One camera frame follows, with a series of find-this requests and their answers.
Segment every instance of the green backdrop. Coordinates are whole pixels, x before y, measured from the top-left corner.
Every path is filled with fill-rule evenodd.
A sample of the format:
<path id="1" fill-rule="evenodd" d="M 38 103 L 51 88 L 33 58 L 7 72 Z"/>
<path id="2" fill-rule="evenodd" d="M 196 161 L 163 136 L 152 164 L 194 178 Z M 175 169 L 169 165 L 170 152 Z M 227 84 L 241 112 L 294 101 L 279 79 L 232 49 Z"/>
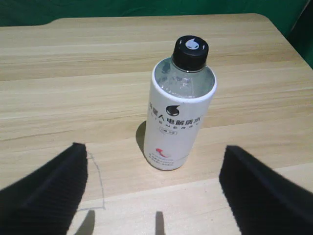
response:
<path id="1" fill-rule="evenodd" d="M 66 17 L 259 13 L 267 16 L 288 37 L 307 2 L 308 0 L 0 0 L 0 26 L 45 24 Z"/>

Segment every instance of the white bottle label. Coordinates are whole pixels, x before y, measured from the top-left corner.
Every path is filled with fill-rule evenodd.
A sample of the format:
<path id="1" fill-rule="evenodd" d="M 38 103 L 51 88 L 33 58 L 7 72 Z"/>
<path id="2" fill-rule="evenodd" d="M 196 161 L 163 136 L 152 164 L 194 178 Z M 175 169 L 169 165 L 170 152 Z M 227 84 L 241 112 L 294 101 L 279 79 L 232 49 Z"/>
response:
<path id="1" fill-rule="evenodd" d="M 163 91 L 152 73 L 144 153 L 151 165 L 162 170 L 184 164 L 207 112 L 217 83 L 199 98 L 178 98 Z"/>

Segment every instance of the water bottle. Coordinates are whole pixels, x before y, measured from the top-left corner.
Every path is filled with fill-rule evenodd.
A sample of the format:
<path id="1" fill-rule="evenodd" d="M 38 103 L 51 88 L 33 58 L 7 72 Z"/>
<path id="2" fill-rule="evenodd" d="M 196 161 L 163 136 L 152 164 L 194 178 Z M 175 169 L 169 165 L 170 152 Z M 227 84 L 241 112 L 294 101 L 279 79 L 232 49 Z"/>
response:
<path id="1" fill-rule="evenodd" d="M 217 87 L 206 65 L 208 52 L 205 40 L 182 36 L 173 55 L 153 69 L 144 154 L 157 169 L 182 166 L 196 139 Z"/>

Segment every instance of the wooden table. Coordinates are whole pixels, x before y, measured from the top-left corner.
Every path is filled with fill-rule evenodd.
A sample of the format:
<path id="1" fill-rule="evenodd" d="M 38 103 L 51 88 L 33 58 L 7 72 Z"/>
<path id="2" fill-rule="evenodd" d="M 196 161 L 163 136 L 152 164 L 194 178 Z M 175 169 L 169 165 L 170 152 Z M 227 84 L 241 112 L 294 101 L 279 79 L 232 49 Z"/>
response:
<path id="1" fill-rule="evenodd" d="M 218 90 L 186 164 L 152 168 L 142 142 L 151 71 L 181 35 L 210 45 Z M 68 234 L 94 208 L 94 235 L 240 234 L 218 181 L 236 144 L 313 191 L 313 72 L 257 14 L 61 19 L 0 28 L 0 187 L 71 145 L 89 181 Z"/>

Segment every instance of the bottle cap logo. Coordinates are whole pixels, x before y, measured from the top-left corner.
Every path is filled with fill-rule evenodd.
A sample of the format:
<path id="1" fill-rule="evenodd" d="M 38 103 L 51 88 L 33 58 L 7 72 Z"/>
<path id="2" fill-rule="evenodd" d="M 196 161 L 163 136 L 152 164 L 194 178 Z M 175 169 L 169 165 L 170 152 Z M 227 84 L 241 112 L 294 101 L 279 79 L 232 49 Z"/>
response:
<path id="1" fill-rule="evenodd" d="M 199 44 L 195 42 L 195 38 L 188 40 L 185 45 L 188 49 L 191 50 L 196 50 L 199 48 Z"/>
<path id="2" fill-rule="evenodd" d="M 170 116 L 177 116 L 179 114 L 179 110 L 177 109 L 179 105 L 171 105 L 166 107 L 166 113 Z"/>

